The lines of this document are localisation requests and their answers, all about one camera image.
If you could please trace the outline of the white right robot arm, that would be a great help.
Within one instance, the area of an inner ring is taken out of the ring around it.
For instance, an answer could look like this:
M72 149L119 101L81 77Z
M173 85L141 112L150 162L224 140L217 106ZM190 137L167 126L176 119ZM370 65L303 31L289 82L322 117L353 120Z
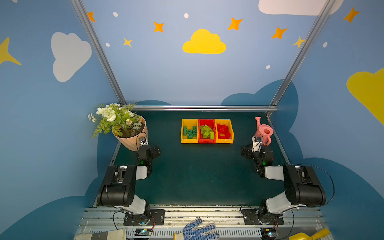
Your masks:
M253 161L254 171L264 179L281 181L284 191L263 200L259 206L260 218L276 217L297 207L319 207L327 203L326 192L310 166L273 166L274 152L264 145L261 137L252 137L252 143L241 146L241 155Z

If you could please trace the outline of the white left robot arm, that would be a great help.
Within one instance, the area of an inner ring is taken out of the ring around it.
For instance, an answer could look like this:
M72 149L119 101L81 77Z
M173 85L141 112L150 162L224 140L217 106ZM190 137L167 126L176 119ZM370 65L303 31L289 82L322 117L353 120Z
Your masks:
M136 165L109 166L97 196L100 206L120 208L134 217L148 219L149 204L136 193L136 182L150 177L153 160L161 155L159 146L151 147L146 137L141 137L139 148L135 152Z

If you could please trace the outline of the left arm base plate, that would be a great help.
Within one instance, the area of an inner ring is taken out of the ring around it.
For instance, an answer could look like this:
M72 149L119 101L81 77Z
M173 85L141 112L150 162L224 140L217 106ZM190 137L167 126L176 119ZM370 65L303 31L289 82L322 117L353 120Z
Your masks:
M133 215L126 213L124 217L124 226L163 226L165 221L165 210L155 209L155 210L145 210L143 214Z

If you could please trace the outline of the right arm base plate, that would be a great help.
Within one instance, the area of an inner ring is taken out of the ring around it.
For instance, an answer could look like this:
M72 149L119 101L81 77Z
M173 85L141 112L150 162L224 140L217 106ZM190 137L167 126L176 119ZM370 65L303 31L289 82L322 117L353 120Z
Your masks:
M241 209L245 225L284 225L282 215L263 216L261 219L258 216L258 210Z

